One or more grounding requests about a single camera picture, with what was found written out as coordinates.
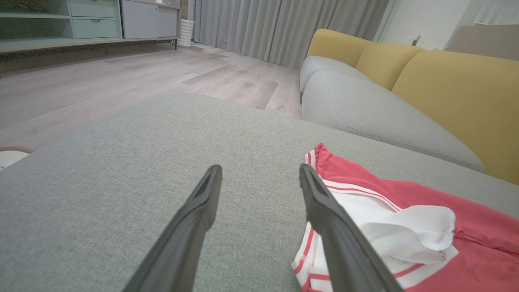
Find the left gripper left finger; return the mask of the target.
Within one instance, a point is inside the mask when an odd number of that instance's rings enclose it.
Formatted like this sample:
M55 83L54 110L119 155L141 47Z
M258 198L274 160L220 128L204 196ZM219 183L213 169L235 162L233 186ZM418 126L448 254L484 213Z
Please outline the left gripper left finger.
M210 166L161 233L125 292L191 292L202 245L215 222L222 167Z

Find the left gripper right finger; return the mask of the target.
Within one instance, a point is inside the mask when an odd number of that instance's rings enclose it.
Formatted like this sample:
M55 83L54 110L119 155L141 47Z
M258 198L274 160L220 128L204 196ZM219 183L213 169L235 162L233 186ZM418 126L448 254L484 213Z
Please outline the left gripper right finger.
M400 292L402 288L310 165L300 165L307 220L321 236L334 292Z

